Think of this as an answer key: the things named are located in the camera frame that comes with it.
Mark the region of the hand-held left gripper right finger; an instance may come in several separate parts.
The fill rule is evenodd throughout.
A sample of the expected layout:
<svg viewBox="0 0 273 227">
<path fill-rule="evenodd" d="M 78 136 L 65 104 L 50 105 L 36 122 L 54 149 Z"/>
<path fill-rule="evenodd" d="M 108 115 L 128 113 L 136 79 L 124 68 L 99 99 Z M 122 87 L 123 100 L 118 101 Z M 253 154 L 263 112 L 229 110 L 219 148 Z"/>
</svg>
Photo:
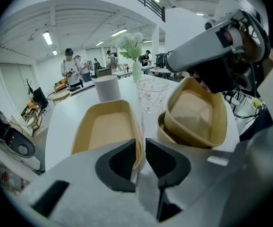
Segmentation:
<svg viewBox="0 0 273 227">
<path fill-rule="evenodd" d="M 152 138 L 145 140 L 145 154 L 158 186 L 211 186 L 239 164 L 238 149 L 217 151 Z"/>
</svg>

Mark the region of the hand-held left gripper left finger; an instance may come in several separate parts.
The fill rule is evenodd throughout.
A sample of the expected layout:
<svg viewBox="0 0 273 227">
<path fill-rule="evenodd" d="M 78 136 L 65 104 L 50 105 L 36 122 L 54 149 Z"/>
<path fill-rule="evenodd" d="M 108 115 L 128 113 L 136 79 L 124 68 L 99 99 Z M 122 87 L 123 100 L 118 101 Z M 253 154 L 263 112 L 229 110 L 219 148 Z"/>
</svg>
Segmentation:
<svg viewBox="0 0 273 227">
<path fill-rule="evenodd" d="M 45 174 L 45 183 L 63 182 L 94 192 L 104 187 L 135 192 L 131 175 L 137 162 L 136 149 L 136 140 L 130 139 L 70 155 Z"/>
</svg>

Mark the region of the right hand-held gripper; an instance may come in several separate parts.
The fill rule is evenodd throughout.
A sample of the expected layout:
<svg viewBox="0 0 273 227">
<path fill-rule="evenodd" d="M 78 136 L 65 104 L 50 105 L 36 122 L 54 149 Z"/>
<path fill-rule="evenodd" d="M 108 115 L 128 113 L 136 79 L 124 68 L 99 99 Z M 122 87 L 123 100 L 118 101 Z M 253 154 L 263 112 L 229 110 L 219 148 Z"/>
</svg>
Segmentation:
<svg viewBox="0 0 273 227">
<path fill-rule="evenodd" d="M 194 67 L 208 89 L 216 94 L 256 92 L 264 80 L 263 61 L 270 55 L 270 40 L 259 14 L 238 9 L 226 13 L 209 29 L 180 45 L 167 56 L 166 68 L 182 72 Z M 226 41 L 231 46 L 228 58 Z"/>
</svg>

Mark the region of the brown paper tray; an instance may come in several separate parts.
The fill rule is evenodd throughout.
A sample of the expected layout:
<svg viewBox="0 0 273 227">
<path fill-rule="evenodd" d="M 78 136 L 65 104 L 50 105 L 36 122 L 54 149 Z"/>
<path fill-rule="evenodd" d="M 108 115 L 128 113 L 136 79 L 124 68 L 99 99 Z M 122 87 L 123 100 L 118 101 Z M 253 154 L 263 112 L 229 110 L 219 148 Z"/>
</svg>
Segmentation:
<svg viewBox="0 0 273 227">
<path fill-rule="evenodd" d="M 92 150 L 112 143 L 136 140 L 136 160 L 140 165 L 144 150 L 137 118 L 128 101 L 116 100 L 91 106 L 76 130 L 71 154 Z"/>
<path fill-rule="evenodd" d="M 207 92 L 195 78 L 184 78 L 168 98 L 164 123 L 171 133 L 192 147 L 221 145 L 227 133 L 222 93 Z"/>
<path fill-rule="evenodd" d="M 177 137 L 175 134 L 173 134 L 171 131 L 169 131 L 164 123 L 164 117 L 165 117 L 165 112 L 161 113 L 158 117 L 158 128 L 157 128 L 157 136 L 158 139 L 161 141 L 168 141 L 172 143 L 176 143 L 179 145 L 184 145 L 184 146 L 190 146 L 190 144 L 186 143 L 179 137 Z"/>
</svg>

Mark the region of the person's right hand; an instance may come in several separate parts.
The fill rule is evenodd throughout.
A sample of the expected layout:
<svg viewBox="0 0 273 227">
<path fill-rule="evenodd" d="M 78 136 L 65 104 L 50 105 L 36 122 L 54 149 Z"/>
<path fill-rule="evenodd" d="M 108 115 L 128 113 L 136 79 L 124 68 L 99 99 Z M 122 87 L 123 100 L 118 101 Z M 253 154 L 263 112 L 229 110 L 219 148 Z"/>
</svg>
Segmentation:
<svg viewBox="0 0 273 227">
<path fill-rule="evenodd" d="M 255 62 L 258 60 L 260 45 L 246 32 L 239 32 L 243 42 L 243 50 L 245 53 L 245 59 L 249 62 Z M 264 76 L 266 77 L 273 68 L 273 44 L 271 45 L 271 50 L 269 57 L 262 62 L 262 67 L 264 70 Z"/>
</svg>

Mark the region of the round white side table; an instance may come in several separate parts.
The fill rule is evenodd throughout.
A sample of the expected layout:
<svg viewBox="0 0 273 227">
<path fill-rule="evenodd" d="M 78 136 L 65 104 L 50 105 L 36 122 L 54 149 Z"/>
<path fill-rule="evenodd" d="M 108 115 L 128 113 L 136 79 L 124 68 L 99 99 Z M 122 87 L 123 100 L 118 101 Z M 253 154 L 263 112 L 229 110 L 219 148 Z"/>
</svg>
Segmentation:
<svg viewBox="0 0 273 227">
<path fill-rule="evenodd" d="M 168 69 L 162 69 L 162 68 L 152 68 L 149 70 L 150 72 L 152 72 L 154 75 L 160 75 L 161 74 L 161 78 L 163 79 L 167 79 L 167 75 L 171 75 L 172 72 L 170 72 Z"/>
</svg>

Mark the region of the clear glass cup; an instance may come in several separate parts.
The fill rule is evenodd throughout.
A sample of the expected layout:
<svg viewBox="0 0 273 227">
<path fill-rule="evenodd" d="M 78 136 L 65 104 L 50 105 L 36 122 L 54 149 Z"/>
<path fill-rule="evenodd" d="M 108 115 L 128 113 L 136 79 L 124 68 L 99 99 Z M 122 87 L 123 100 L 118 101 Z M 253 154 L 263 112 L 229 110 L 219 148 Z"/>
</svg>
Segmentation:
<svg viewBox="0 0 273 227">
<path fill-rule="evenodd" d="M 159 78 L 137 82 L 137 100 L 145 113 L 160 114 L 164 111 L 168 85 L 165 80 Z"/>
</svg>

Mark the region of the pale green vase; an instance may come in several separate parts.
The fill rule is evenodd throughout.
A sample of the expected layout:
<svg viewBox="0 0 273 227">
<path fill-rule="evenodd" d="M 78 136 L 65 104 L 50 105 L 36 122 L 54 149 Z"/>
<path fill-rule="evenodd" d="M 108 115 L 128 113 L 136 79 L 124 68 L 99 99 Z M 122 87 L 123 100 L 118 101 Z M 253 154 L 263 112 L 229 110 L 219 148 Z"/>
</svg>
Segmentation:
<svg viewBox="0 0 273 227">
<path fill-rule="evenodd" d="M 138 61 L 134 61 L 132 67 L 133 81 L 137 83 L 141 79 L 143 74 L 141 70 L 142 66 Z"/>
</svg>

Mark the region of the white flower bouquet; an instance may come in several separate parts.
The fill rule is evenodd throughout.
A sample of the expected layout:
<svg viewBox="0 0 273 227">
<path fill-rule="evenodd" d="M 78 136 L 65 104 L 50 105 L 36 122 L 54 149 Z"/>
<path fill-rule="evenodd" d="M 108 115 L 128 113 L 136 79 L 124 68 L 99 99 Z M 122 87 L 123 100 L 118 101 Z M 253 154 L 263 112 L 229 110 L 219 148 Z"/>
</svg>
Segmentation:
<svg viewBox="0 0 273 227">
<path fill-rule="evenodd" d="M 138 61 L 142 54 L 141 46 L 139 45 L 143 40 L 143 35 L 139 32 L 131 35 L 130 33 L 122 34 L 117 40 L 117 47 L 119 54 L 126 58 L 131 59 L 133 62 Z"/>
</svg>

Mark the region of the grey mug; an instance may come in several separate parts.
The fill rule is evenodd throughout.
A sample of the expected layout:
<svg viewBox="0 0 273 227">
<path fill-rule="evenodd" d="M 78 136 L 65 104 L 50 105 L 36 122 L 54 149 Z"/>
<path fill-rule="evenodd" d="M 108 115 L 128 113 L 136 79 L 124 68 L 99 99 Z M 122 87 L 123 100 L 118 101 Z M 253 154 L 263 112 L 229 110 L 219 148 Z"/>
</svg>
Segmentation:
<svg viewBox="0 0 273 227">
<path fill-rule="evenodd" d="M 121 99 L 117 76 L 106 75 L 96 78 L 94 85 L 101 103 Z"/>
</svg>

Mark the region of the wooden coffee table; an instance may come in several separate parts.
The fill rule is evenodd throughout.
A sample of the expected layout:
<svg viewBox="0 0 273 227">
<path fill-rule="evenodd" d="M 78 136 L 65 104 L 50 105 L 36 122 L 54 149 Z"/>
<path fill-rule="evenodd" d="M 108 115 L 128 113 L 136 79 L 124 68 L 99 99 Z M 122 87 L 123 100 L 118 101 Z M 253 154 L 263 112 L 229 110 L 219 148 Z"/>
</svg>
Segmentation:
<svg viewBox="0 0 273 227">
<path fill-rule="evenodd" d="M 63 101 L 65 100 L 67 97 L 70 96 L 70 93 L 68 91 L 64 91 L 64 92 L 58 92 L 56 94 L 53 95 L 53 97 L 51 98 L 52 102 L 55 103 L 58 101 Z"/>
</svg>

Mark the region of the white top desk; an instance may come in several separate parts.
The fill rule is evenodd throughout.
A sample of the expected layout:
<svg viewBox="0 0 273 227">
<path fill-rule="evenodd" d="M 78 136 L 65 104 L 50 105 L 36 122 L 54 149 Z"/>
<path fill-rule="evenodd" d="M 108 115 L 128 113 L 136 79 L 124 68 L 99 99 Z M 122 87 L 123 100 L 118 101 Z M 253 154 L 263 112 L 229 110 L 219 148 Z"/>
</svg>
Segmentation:
<svg viewBox="0 0 273 227">
<path fill-rule="evenodd" d="M 69 94 L 70 94 L 70 96 L 74 96 L 78 93 L 84 92 L 84 91 L 89 90 L 94 87 L 95 87 L 94 82 L 88 81 L 88 82 L 83 83 L 83 86 L 80 86 L 80 88 L 78 88 L 77 90 L 72 91 L 72 92 L 70 91 Z"/>
</svg>

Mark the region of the low wooden shelf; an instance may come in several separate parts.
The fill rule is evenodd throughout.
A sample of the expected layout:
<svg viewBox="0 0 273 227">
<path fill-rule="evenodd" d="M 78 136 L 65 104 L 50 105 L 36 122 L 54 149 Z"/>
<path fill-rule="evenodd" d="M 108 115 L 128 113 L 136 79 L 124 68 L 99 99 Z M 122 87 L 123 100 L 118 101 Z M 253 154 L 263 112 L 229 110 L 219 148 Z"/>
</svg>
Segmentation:
<svg viewBox="0 0 273 227">
<path fill-rule="evenodd" d="M 46 110 L 37 102 L 29 102 L 21 112 L 19 125 L 28 129 L 28 132 L 33 137 L 34 134 L 41 128 Z"/>
</svg>

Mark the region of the orange sofa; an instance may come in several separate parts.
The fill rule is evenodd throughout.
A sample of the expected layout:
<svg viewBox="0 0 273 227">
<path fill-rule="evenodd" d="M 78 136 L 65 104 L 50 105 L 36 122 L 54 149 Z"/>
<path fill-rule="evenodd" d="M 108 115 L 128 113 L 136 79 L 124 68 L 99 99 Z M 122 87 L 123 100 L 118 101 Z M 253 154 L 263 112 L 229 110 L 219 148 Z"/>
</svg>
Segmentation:
<svg viewBox="0 0 273 227">
<path fill-rule="evenodd" d="M 55 85 L 54 85 L 54 91 L 58 92 L 58 91 L 66 88 L 66 87 L 67 87 L 67 79 L 63 78 L 59 82 L 55 83 Z"/>
</svg>

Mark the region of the black monitor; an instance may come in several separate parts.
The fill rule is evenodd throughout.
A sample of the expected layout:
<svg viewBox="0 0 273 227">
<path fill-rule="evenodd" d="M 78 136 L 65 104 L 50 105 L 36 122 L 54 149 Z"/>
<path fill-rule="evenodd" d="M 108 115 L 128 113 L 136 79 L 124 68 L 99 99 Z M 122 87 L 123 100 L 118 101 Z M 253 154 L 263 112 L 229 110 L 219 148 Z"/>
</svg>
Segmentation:
<svg viewBox="0 0 273 227">
<path fill-rule="evenodd" d="M 33 91 L 33 100 L 38 103 L 42 109 L 48 106 L 48 101 L 40 87 Z"/>
</svg>

